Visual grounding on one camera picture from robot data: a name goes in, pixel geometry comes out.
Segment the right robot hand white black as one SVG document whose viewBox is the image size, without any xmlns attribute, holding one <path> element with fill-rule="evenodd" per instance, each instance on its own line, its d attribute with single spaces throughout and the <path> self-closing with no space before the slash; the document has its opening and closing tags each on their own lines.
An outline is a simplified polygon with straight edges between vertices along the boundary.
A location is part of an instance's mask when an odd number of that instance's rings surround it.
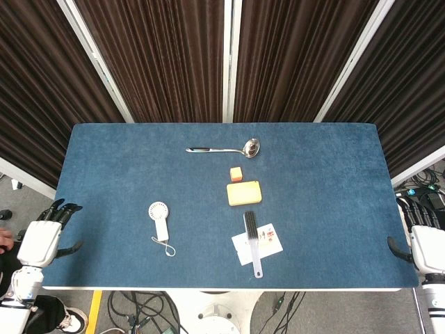
<svg viewBox="0 0 445 334">
<path fill-rule="evenodd" d="M 387 237 L 390 251 L 425 276 L 444 275 L 444 229 L 436 213 L 411 198 L 397 198 L 396 202 L 405 218 L 411 251 L 402 251 L 393 237 Z"/>
</svg>

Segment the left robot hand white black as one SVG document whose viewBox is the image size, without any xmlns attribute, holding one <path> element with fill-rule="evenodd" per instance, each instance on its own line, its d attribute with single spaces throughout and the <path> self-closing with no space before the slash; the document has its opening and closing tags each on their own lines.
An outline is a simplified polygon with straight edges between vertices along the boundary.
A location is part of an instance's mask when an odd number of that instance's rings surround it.
<svg viewBox="0 0 445 334">
<path fill-rule="evenodd" d="M 54 259 L 76 253 L 83 241 L 69 248 L 59 248 L 63 230 L 72 215 L 83 209 L 75 203 L 66 203 L 64 198 L 56 200 L 44 210 L 35 221 L 31 221 L 21 240 L 17 259 L 23 266 L 45 268 Z"/>
</svg>

